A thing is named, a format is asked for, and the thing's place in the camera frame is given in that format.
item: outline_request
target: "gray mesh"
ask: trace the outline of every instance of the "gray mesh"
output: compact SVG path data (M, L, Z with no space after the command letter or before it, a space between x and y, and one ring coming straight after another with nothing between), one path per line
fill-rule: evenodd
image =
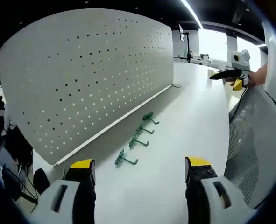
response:
M230 124L224 176L243 192L251 208L276 181L276 106L261 88L247 90Z

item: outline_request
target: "pegboard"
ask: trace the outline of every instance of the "pegboard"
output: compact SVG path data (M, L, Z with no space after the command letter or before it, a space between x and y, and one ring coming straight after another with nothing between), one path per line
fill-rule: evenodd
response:
M58 13L2 46L0 74L13 119L55 164L172 84L171 29L111 9Z

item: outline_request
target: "green metal hook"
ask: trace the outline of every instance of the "green metal hook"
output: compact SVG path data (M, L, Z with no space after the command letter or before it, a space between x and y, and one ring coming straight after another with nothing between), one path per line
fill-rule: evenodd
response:
M149 131L149 130L147 130L147 129L143 128L143 127L142 127L142 124L140 124L140 126L138 127L138 129L142 129L142 130L144 130L144 131L148 132L149 134L153 134L153 133L155 132L154 130Z
M125 161L127 161L127 162L129 162L129 163L131 163L131 164L133 164L133 165L136 165L136 164L137 164L138 160L135 160L135 162L132 162L132 161L130 161L130 160L124 158L124 157L123 157L123 154L124 154L124 149L121 150L120 154L118 155L117 159L115 160L115 165L118 165L118 163L120 162L121 159L122 159L122 160L125 160Z
M135 142L138 142L138 143L140 143L140 144L142 144L142 145L144 145L144 146L148 146L148 145L149 145L149 141L148 141L147 143L144 143L144 142L138 141L138 140L136 139L136 136L137 136L138 132L139 132L139 129L136 130L136 133L133 135L132 139L131 139L130 142L128 143L128 147L129 147L129 148L132 147L134 141L135 141Z
M153 115L153 112L150 112L148 114L145 114L142 118L142 120L151 120L155 125L159 124L160 122L155 122L151 117Z

